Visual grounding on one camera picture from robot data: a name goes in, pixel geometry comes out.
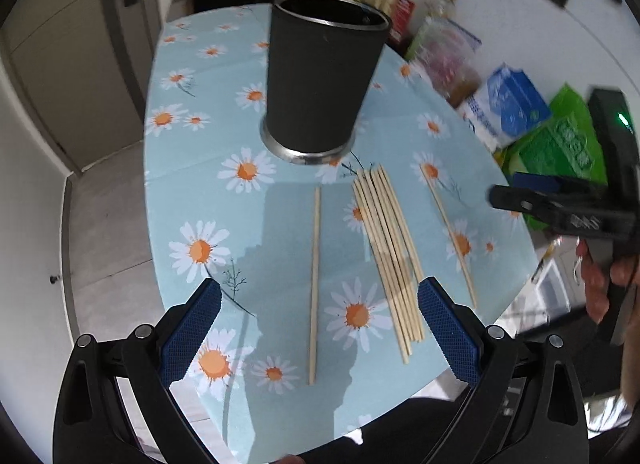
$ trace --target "table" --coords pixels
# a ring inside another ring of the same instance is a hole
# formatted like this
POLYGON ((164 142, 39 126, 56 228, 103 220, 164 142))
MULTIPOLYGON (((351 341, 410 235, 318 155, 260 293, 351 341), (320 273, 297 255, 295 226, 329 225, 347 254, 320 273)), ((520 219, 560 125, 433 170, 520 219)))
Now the table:
POLYGON ((351 154, 321 167, 263 146, 269 11, 224 8, 165 26, 148 95, 145 186, 166 308, 208 273, 220 315, 191 364, 200 399, 240 462, 324 444, 382 415, 446 368, 433 337, 403 365, 353 197, 353 171, 388 171, 426 274, 470 305, 420 164, 468 240, 478 315, 491 323, 537 260, 522 217, 498 211, 491 156, 440 96, 385 48, 351 154), (322 185, 318 372, 306 385, 314 192, 322 185), (359 322, 353 318, 357 309, 359 322))

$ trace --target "container opening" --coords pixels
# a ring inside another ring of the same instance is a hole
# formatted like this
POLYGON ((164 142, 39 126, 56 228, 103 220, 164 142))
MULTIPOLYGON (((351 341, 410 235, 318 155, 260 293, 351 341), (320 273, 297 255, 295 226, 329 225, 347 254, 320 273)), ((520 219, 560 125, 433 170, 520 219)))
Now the container opening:
POLYGON ((365 5, 345 0, 283 0, 282 9, 301 17, 326 20, 349 26, 383 26, 385 18, 365 5))

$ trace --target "blue and white package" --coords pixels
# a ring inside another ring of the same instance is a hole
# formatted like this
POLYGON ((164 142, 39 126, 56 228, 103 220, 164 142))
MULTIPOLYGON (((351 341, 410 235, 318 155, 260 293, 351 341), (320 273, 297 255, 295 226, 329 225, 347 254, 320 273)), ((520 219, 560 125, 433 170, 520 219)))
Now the blue and white package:
POLYGON ((490 152, 508 147, 551 116, 527 75, 505 64, 458 112, 490 152))

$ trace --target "red label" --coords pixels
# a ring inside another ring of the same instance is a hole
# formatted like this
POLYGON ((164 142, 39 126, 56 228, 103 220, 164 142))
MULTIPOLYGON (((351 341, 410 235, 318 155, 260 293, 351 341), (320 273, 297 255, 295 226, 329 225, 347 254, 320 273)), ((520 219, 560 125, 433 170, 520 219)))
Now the red label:
POLYGON ((411 15, 414 13, 415 3, 410 0, 398 0, 396 3, 396 9, 392 18, 392 27, 389 31, 391 41, 395 44, 399 44, 402 40, 402 36, 406 31, 406 27, 409 25, 411 15))

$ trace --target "metal screw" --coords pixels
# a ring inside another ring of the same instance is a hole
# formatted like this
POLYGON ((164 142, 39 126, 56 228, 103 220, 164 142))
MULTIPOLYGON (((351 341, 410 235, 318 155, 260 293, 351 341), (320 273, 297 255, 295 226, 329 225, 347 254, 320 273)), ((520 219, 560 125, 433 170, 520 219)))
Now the metal screw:
POLYGON ((502 330, 502 327, 498 327, 497 325, 490 325, 486 331, 493 339, 504 338, 504 330, 502 330))
POLYGON ((88 334, 82 334, 78 338, 78 341, 76 343, 78 343, 79 347, 86 347, 87 345, 89 345, 89 343, 91 343, 91 336, 89 336, 88 334))
POLYGON ((152 330, 151 326, 146 323, 144 325, 140 325, 136 327, 136 338, 144 339, 151 334, 152 330))
POLYGON ((549 336, 549 343, 551 343, 551 345, 553 345, 557 349, 561 348, 561 346, 564 345, 562 338, 556 334, 552 334, 551 336, 549 336))

